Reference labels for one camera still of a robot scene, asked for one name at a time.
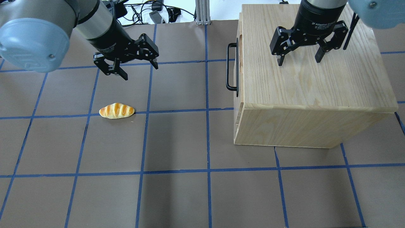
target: white surface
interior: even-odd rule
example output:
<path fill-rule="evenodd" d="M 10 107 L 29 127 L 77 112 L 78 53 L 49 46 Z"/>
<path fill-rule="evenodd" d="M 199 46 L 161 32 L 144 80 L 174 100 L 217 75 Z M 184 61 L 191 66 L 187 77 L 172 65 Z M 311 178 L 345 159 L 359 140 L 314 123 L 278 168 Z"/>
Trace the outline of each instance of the white surface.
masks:
<path fill-rule="evenodd" d="M 127 3 L 136 4 L 143 3 L 145 1 L 146 0 L 129 0 Z M 239 19 L 239 13 L 242 10 L 242 4 L 279 4 L 280 2 L 280 0 L 210 0 L 210 16 L 211 20 L 237 20 Z M 301 0 L 288 0 L 288 2 L 290 4 L 299 4 Z M 193 14 L 196 7 L 195 0 L 164 0 L 163 3 L 168 6 L 183 8 Z M 151 5 L 145 5 L 144 9 L 150 7 Z M 135 9 L 139 12 L 141 10 L 141 7 L 136 7 Z M 126 18 L 130 19 L 133 15 L 132 9 L 128 7 L 127 10 L 128 14 L 126 15 Z M 147 10 L 142 13 L 144 23 L 153 24 L 153 21 L 149 17 L 150 12 L 151 10 Z M 168 22 L 168 15 L 164 7 L 162 11 L 159 12 L 159 14 L 166 22 Z M 123 18 L 121 18 L 120 21 L 123 25 L 131 23 Z M 194 21 L 194 17 L 182 11 L 176 22 L 192 21 Z"/>

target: croissant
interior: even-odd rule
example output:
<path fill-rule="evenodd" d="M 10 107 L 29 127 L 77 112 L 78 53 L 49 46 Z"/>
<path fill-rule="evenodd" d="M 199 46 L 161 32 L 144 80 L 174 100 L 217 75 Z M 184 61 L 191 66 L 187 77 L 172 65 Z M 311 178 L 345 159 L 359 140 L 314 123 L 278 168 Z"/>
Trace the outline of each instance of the croissant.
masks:
<path fill-rule="evenodd" d="M 105 106 L 98 112 L 102 117 L 109 119 L 119 119 L 133 115 L 135 113 L 135 109 L 128 105 L 124 105 L 121 103 L 114 103 Z"/>

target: wooden cabinet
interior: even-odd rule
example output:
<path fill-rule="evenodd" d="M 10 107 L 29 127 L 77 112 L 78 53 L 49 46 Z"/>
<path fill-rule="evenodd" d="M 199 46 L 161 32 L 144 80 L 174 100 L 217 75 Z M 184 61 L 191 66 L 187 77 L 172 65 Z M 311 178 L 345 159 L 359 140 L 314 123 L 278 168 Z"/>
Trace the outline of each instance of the wooden cabinet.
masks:
<path fill-rule="evenodd" d="M 242 6 L 235 144 L 332 148 L 398 109 L 374 33 L 361 20 L 347 50 L 316 63 L 318 46 L 300 47 L 277 65 L 271 38 L 277 26 L 292 27 L 298 7 Z M 347 5 L 348 26 L 352 14 Z"/>

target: robotic arm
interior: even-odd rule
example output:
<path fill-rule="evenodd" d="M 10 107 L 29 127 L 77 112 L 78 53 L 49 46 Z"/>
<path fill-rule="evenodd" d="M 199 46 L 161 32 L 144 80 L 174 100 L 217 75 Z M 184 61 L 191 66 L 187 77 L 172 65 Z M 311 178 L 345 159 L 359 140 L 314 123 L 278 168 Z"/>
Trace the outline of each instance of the robotic arm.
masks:
<path fill-rule="evenodd" d="M 405 22 L 405 1 L 403 0 L 349 0 L 355 14 L 350 31 L 344 21 L 338 21 L 347 0 L 301 0 L 301 4 L 291 29 L 278 26 L 270 43 L 272 55 L 278 56 L 281 66 L 287 53 L 300 46 L 319 45 L 315 55 L 317 63 L 325 53 L 339 49 L 346 37 L 351 34 L 357 21 L 372 28 L 393 28 Z M 330 41 L 326 38 L 334 33 Z M 346 40 L 346 49 L 350 35 Z"/>
<path fill-rule="evenodd" d="M 158 68 L 158 47 L 146 35 L 136 41 L 117 21 L 126 14 L 123 1 L 16 0 L 0 4 L 0 56 L 26 70 L 56 70 L 76 28 L 99 52 L 94 64 L 128 80 L 121 63 L 147 60 Z"/>

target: tiled floor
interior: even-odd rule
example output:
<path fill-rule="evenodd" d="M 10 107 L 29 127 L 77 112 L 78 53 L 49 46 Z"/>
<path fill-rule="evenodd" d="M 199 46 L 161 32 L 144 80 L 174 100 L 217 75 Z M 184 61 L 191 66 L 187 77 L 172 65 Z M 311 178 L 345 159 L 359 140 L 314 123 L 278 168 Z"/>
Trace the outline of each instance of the tiled floor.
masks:
<path fill-rule="evenodd" d="M 330 150 L 233 144 L 236 28 L 130 27 L 161 56 L 126 64 L 128 81 L 99 73 L 76 32 L 59 70 L 3 62 L 0 228 L 403 227 L 405 27 L 376 31 L 399 111 Z M 101 118 L 114 102 L 137 114 Z"/>

